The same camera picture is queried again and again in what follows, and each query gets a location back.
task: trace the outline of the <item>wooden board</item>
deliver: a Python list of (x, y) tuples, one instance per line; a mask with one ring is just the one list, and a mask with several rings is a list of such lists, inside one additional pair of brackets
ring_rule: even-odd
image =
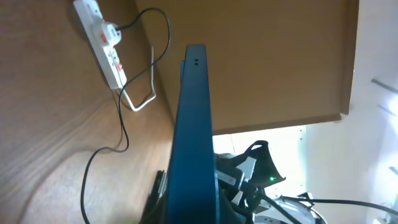
[[(206, 44), (215, 134), (331, 121), (347, 113), (358, 1), (136, 0), (170, 17), (172, 43), (160, 75), (172, 113), (187, 44)], [(166, 41), (155, 12), (143, 18)]]
[[(1, 4), (0, 223), (83, 223), (86, 163), (97, 148), (121, 140), (112, 93), (72, 1)], [(117, 24), (137, 15), (129, 1), (99, 6)], [(140, 23), (123, 32), (116, 48), (127, 77), (149, 65)], [(158, 97), (142, 111), (123, 109), (131, 148), (99, 154), (92, 163), (86, 210), (93, 223), (137, 222), (156, 170), (167, 168), (173, 124), (159, 80), (155, 85)], [(140, 102), (150, 92), (149, 74), (127, 91)]]

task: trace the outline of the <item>black cable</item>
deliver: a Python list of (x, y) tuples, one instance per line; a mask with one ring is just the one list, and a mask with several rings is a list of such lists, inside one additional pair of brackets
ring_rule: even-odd
[(155, 8), (155, 7), (150, 7), (150, 8), (144, 9), (143, 11), (141, 11), (138, 14), (138, 16), (130, 24), (122, 26), (122, 27), (118, 27), (116, 30), (123, 30), (123, 29), (127, 29), (127, 28), (133, 26), (139, 20), (139, 18), (143, 15), (143, 13), (145, 13), (147, 11), (157, 11), (157, 12), (160, 12), (164, 16), (164, 18), (165, 18), (165, 20), (167, 22), (167, 33), (168, 33), (167, 34), (167, 46), (164, 49), (163, 53), (159, 56), (159, 58), (154, 60), (154, 62), (151, 63), (151, 65), (149, 65), (147, 68), (145, 68), (142, 72), (140, 72), (137, 75), (135, 75), (134, 77), (132, 77), (121, 88), (121, 91), (120, 91), (121, 94), (119, 95), (119, 104), (118, 104), (118, 110), (119, 111), (118, 112), (119, 112), (120, 125), (121, 125), (121, 127), (123, 129), (124, 135), (126, 136), (126, 142), (127, 142), (126, 148), (124, 148), (123, 150), (117, 150), (117, 149), (113, 149), (111, 147), (102, 147), (100, 149), (97, 149), (93, 153), (93, 155), (90, 157), (90, 159), (88, 160), (88, 163), (87, 163), (87, 166), (86, 166), (86, 169), (85, 169), (85, 173), (83, 175), (83, 182), (81, 183), (81, 193), (80, 193), (80, 210), (81, 210), (81, 215), (83, 216), (83, 219), (84, 219), (85, 223), (90, 223), (90, 221), (88, 221), (88, 217), (87, 217), (86, 210), (85, 210), (85, 189), (86, 189), (87, 174), (88, 174), (88, 169), (90, 168), (90, 164), (93, 161), (95, 155), (97, 155), (97, 153), (99, 153), (100, 151), (102, 151), (104, 149), (110, 150), (112, 152), (122, 153), (122, 152), (125, 152), (130, 146), (129, 136), (127, 135), (126, 128), (124, 127), (123, 117), (122, 117), (122, 110), (121, 110), (122, 93), (123, 93), (124, 89), (128, 86), (128, 84), (130, 84), (133, 80), (135, 80), (137, 77), (139, 77), (144, 72), (149, 70), (153, 65), (155, 65), (166, 54), (166, 51), (169, 49), (169, 46), (170, 46), (170, 22), (169, 22), (169, 18), (167, 17), (167, 15), (166, 15), (166, 13), (164, 11), (162, 11), (161, 9)]
[(265, 194), (262, 194), (262, 199), (264, 199), (266, 202), (268, 202), (270, 205), (272, 205), (276, 210), (278, 210), (278, 212), (283, 214), (293, 224), (301, 224), (296, 218), (294, 218), (291, 214), (286, 212), (280, 205), (278, 205), (276, 202), (274, 202), (273, 199), (269, 198)]
[(287, 200), (292, 200), (295, 202), (337, 203), (337, 204), (346, 204), (346, 205), (359, 205), (359, 206), (379, 209), (379, 210), (391, 213), (393, 215), (398, 215), (398, 211), (395, 211), (391, 208), (387, 208), (385, 206), (376, 205), (374, 203), (369, 203), (369, 202), (359, 202), (359, 201), (354, 201), (354, 200), (294, 198), (294, 197), (286, 197), (286, 196), (280, 196), (280, 199), (287, 199)]

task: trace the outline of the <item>power socket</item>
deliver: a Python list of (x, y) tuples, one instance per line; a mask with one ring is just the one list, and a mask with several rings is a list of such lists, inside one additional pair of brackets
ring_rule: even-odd
[(115, 30), (116, 25), (104, 21), (95, 0), (76, 0), (73, 5), (110, 89), (122, 88), (127, 78), (114, 48), (121, 40), (121, 32)]

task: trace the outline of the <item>tall blue rectangular object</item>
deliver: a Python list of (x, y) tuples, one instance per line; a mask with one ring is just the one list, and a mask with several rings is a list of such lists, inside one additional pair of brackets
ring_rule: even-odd
[(167, 223), (219, 223), (206, 47), (188, 45), (167, 182)]

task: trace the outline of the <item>white power strip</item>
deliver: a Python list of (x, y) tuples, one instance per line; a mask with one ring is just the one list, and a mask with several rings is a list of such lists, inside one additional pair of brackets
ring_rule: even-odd
[[(116, 30), (116, 24), (105, 22), (100, 7), (95, 0), (75, 0), (73, 5), (83, 24), (88, 40), (90, 41), (110, 89), (121, 89), (123, 85), (126, 84), (127, 78), (120, 63), (118, 53), (116, 53), (116, 49), (114, 48), (121, 40), (121, 31)], [(153, 63), (153, 57), (154, 53), (152, 48), (151, 63)], [(131, 102), (126, 91), (123, 91), (123, 95), (126, 97), (133, 111), (139, 111), (156, 97), (153, 66), (150, 70), (150, 87), (153, 96), (145, 102), (142, 102), (137, 108)]]

